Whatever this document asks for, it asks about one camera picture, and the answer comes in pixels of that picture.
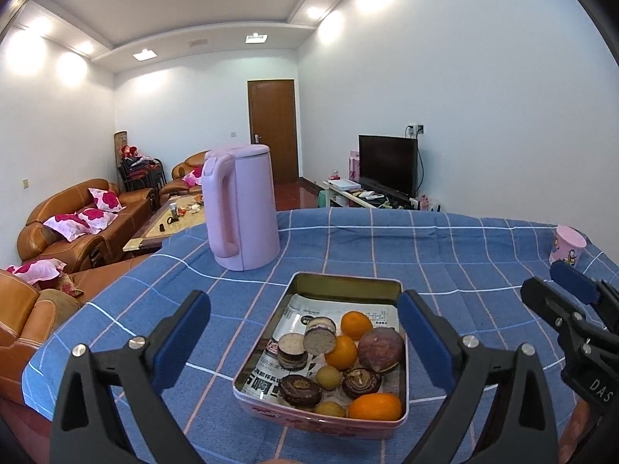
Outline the right hand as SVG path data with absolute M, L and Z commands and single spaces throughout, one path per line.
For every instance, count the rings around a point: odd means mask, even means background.
M 566 464 L 572 457 L 577 444 L 582 439 L 582 435 L 587 429 L 591 419 L 591 408 L 582 399 L 579 399 L 570 421 L 563 431 L 563 434 L 558 441 L 558 462 Z

